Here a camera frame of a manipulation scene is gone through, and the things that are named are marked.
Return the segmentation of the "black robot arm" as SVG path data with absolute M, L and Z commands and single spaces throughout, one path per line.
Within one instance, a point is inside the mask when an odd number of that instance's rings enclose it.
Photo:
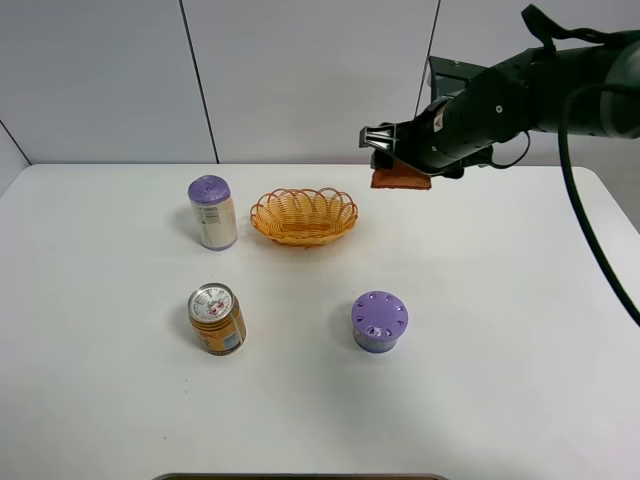
M 429 60 L 431 103 L 414 119 L 365 126 L 375 167 L 430 177 L 493 166 L 493 147 L 532 131 L 635 139 L 639 34 L 591 32 L 584 48 L 530 48 L 491 67 Z

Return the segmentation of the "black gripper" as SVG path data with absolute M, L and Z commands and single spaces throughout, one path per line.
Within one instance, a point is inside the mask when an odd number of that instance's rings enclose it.
M 504 170 L 516 165 L 518 159 L 495 163 L 493 145 L 527 133 L 530 127 L 527 86 L 489 68 L 458 95 L 406 124 L 363 127 L 359 147 L 394 149 L 395 159 L 373 151 L 374 170 L 411 173 L 414 168 L 429 176 L 462 176 L 472 166 Z

